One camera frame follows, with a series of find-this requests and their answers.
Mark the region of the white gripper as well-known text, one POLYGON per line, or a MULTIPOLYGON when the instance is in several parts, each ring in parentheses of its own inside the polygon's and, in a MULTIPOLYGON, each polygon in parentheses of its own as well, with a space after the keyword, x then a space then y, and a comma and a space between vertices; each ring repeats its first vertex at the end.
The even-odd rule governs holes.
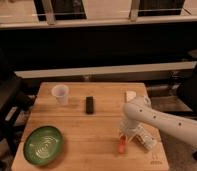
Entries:
POLYGON ((136 128, 139 122, 127 117, 123 117, 119 126, 119 144, 124 144, 124 135, 126 136, 126 151, 129 150, 136 134, 136 128))

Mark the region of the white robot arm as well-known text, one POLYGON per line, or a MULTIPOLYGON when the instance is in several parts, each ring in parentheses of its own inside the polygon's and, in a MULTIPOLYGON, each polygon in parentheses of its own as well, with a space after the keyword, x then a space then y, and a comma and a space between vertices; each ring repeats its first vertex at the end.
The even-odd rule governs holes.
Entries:
POLYGON ((123 113, 119 130, 129 138, 137 134, 137 127, 143 122, 197 148, 197 121, 154 110, 146 96, 126 102, 123 113))

